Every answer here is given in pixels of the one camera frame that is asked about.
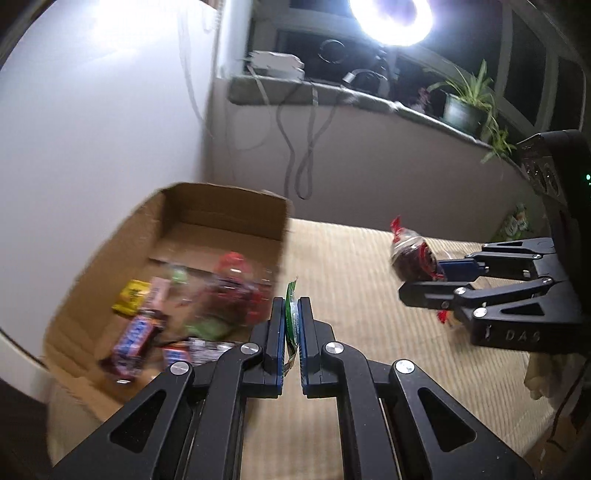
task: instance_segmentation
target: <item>red wrapped candy bag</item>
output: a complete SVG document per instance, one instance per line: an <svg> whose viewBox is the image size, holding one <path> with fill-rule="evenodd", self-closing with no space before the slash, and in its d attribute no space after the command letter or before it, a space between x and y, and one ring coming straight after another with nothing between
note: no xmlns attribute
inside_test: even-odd
<svg viewBox="0 0 591 480"><path fill-rule="evenodd" d="M392 241L390 261L401 281L444 280L443 270L439 267L433 252L425 239L417 232L400 226L400 217L391 225Z"/></svg>

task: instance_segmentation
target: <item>green leaves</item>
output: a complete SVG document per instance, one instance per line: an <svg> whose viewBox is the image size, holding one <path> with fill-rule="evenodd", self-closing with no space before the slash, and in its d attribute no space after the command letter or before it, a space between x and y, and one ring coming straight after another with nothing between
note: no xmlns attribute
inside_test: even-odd
<svg viewBox="0 0 591 480"><path fill-rule="evenodd" d="M480 161L480 163L486 163L492 157L499 157L504 160L509 160L511 152L513 152L513 150L516 150L517 148L515 145L511 145L507 141L507 138L509 137L508 130L506 128L501 130L499 124L493 116L489 118L486 127L488 128L488 131L491 133L492 151L488 152Z"/></svg>
<svg viewBox="0 0 591 480"><path fill-rule="evenodd" d="M482 64L480 64L480 71L478 72L478 77L474 77L474 75L469 75L468 78L457 68L455 67L458 74L462 78L461 82L457 82L453 79L445 80L444 82L437 82L427 88L428 92L432 92L438 88L441 88L445 85L452 87L456 93L457 97L462 101L467 103L468 105L475 106L480 110L484 110L486 112L490 112L495 107L495 100L492 96L492 93L489 90L489 85L492 83L491 78L486 77L486 61L482 60Z"/></svg>
<svg viewBox="0 0 591 480"><path fill-rule="evenodd" d="M493 157L508 160L511 156L511 152L515 150L516 147L507 141L509 136L507 129L504 128L501 130L496 121L495 98L490 88L492 79L486 76L486 61L482 60L480 70L478 71L478 77L470 74L468 75L468 78L466 78L460 69L457 67L455 68L462 78L461 82L448 79L443 82L433 83L433 85L427 88L427 91L430 93L443 86L450 86L456 91L457 97L462 102L487 112L488 119L486 120L486 128L491 133L492 151L488 152L480 162L486 163Z"/></svg>

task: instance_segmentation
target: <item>white device box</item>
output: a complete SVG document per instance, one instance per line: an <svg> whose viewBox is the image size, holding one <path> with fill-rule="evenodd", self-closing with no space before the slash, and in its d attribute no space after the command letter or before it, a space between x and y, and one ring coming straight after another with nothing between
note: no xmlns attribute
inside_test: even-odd
<svg viewBox="0 0 591 480"><path fill-rule="evenodd" d="M304 64L295 55L255 50L251 52L251 63L254 69L266 70L269 77L304 79Z"/></svg>

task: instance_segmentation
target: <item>yellow candy package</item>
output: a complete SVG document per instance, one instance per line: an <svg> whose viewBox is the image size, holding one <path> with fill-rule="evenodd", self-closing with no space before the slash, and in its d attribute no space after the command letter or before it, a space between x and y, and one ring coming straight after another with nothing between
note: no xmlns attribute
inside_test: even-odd
<svg viewBox="0 0 591 480"><path fill-rule="evenodd" d="M119 299L113 305L113 310L122 315L133 316L138 313L145 296L150 292L150 283L140 280L131 280L121 293Z"/></svg>

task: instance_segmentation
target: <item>cardboard box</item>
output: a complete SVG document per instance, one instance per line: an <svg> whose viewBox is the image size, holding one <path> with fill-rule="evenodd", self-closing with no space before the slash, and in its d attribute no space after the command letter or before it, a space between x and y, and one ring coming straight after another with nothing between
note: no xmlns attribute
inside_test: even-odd
<svg viewBox="0 0 591 480"><path fill-rule="evenodd" d="M112 310L127 282L164 276L167 262L177 262L192 269L196 290L228 251L249 259L255 275L276 272L287 219L288 201L271 194L190 183L156 192L105 242L52 319L44 340L50 372L106 420L160 371L156 349L133 384L118 385L98 367L129 322ZM171 320L163 335L174 337L191 308L172 303L165 306ZM247 338L239 330L230 340Z"/></svg>

